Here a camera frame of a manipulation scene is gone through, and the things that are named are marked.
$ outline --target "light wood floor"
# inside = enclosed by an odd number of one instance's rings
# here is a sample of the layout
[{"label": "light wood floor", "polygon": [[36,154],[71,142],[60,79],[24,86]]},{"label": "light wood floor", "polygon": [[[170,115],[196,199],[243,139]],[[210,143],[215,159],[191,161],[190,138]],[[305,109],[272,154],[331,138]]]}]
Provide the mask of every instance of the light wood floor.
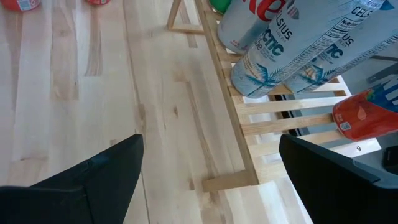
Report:
[{"label": "light wood floor", "polygon": [[[143,133],[125,223],[311,223],[286,178],[202,192],[243,163],[205,38],[165,29],[171,3],[0,8],[0,184],[33,184]],[[191,1],[177,22],[199,23]]]}]

